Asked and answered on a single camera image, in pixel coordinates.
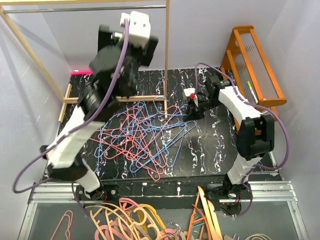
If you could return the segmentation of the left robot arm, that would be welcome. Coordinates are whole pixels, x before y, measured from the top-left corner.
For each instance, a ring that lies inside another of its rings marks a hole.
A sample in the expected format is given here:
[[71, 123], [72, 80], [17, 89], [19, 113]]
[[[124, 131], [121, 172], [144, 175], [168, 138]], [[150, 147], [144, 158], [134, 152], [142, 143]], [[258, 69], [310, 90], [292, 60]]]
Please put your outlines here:
[[83, 159], [81, 149], [93, 133], [122, 108], [119, 98], [137, 94], [138, 71], [150, 65], [159, 39], [151, 35], [146, 13], [122, 13], [123, 33], [106, 25], [98, 30], [98, 47], [89, 68], [92, 83], [80, 94], [73, 112], [59, 135], [43, 146], [46, 172], [51, 179], [78, 183], [90, 199], [99, 199], [104, 187]]

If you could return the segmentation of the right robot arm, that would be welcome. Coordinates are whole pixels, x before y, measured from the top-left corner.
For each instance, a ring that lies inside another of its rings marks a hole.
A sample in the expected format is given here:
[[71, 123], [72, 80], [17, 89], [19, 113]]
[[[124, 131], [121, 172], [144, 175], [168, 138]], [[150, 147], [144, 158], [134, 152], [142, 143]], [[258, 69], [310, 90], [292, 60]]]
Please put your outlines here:
[[221, 83], [218, 77], [212, 76], [204, 84], [206, 94], [193, 87], [183, 89], [183, 99], [188, 104], [183, 121], [203, 119], [206, 111], [219, 105], [224, 105], [235, 117], [239, 124], [236, 159], [221, 186], [206, 187], [208, 192], [233, 199], [246, 189], [250, 172], [256, 164], [274, 149], [275, 120], [249, 105], [233, 82]]

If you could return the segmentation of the wooden hangers pile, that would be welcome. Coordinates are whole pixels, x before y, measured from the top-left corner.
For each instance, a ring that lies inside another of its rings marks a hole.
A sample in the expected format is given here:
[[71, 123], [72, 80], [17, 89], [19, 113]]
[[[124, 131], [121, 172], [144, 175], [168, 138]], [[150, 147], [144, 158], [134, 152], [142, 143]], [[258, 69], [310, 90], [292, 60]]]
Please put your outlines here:
[[234, 234], [232, 237], [221, 232], [220, 224], [213, 203], [205, 197], [204, 190], [198, 186], [195, 203], [192, 204], [193, 211], [190, 217], [186, 240], [194, 240], [194, 229], [200, 228], [198, 240], [202, 240], [207, 234], [208, 240], [239, 240], [240, 236]]

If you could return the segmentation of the pile of plastic hangers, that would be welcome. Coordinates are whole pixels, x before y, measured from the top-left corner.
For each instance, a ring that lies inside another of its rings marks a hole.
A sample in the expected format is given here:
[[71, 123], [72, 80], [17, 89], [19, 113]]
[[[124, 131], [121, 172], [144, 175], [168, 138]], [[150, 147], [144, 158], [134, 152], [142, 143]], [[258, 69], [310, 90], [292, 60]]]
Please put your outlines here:
[[174, 221], [165, 224], [154, 207], [122, 197], [85, 208], [96, 227], [95, 240], [186, 240], [188, 233]]

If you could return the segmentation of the metal hanging rod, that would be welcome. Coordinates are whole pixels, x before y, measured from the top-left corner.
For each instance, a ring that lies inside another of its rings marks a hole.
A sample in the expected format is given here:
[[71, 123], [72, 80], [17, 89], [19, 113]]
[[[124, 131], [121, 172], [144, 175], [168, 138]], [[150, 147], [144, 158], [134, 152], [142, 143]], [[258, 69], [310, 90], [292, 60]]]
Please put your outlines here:
[[63, 12], [90, 12], [115, 10], [147, 10], [165, 9], [166, 5], [140, 5], [140, 6], [110, 6], [110, 7], [75, 7], [75, 8], [47, 8], [47, 9], [20, 9], [4, 10], [4, 14], [33, 14], [33, 13], [63, 13]]

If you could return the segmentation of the green white pen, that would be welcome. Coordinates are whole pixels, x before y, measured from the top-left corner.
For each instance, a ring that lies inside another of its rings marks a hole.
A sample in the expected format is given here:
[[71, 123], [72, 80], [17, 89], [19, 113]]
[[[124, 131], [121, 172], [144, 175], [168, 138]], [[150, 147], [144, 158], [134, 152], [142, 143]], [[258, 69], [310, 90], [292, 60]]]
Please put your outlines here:
[[257, 104], [257, 103], [258, 103], [258, 99], [257, 99], [257, 96], [256, 96], [253, 88], [252, 88], [251, 82], [250, 82], [250, 81], [247, 81], [247, 85], [248, 85], [248, 87], [249, 87], [249, 90], [250, 90], [250, 92], [251, 92], [251, 94], [252, 94], [252, 96], [253, 96], [253, 99], [254, 99], [255, 103]]

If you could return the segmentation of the pink plastic marker strip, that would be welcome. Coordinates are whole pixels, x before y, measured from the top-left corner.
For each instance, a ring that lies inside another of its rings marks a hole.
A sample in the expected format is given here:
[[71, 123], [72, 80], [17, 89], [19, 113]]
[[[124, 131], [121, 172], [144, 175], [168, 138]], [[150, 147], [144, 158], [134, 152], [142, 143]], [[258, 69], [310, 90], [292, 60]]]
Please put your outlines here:
[[73, 71], [70, 73], [71, 76], [75, 76], [75, 75], [90, 75], [93, 72], [90, 70], [84, 70], [84, 71]]

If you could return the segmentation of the orange wooden shelf rack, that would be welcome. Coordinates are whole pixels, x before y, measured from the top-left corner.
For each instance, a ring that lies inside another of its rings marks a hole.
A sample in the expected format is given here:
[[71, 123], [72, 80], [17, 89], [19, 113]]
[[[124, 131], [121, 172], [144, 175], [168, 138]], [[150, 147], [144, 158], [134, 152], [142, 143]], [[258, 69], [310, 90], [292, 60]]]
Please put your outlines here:
[[[252, 25], [232, 29], [220, 69], [225, 74], [231, 74], [240, 93], [250, 103], [267, 107], [275, 113], [277, 106], [287, 103]], [[247, 81], [250, 81], [258, 103]]]

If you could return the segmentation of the wooden clothes rack frame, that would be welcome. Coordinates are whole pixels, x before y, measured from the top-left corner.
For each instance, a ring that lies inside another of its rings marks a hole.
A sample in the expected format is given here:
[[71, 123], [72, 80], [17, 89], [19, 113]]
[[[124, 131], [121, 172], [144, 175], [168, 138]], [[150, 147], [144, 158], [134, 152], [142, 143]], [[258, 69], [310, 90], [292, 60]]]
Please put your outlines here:
[[[16, 24], [9, 17], [10, 14], [4, 13], [4, 6], [36, 6], [36, 5], [70, 5], [70, 4], [100, 4], [100, 3], [112, 3], [110, 0], [5, 0], [0, 2], [0, 16], [9, 27], [11, 32], [20, 42], [21, 46], [28, 53], [29, 57], [32, 59], [36, 67], [40, 70], [44, 76], [47, 83], [50, 85], [51, 89], [54, 91], [59, 100], [62, 101], [62, 107], [59, 115], [58, 121], [63, 122], [66, 108], [68, 104], [75, 104], [77, 102], [76, 97], [70, 97], [72, 90], [72, 85], [67, 86], [65, 94], [59, 89], [53, 78], [50, 76], [49, 72], [44, 67], [41, 60], [38, 58], [36, 53], [33, 51], [28, 41], [24, 38]], [[167, 86], [168, 86], [168, 58], [169, 58], [169, 25], [170, 25], [170, 1], [165, 2], [165, 57], [164, 57], [164, 80], [163, 80], [163, 94], [159, 97], [167, 96]]]

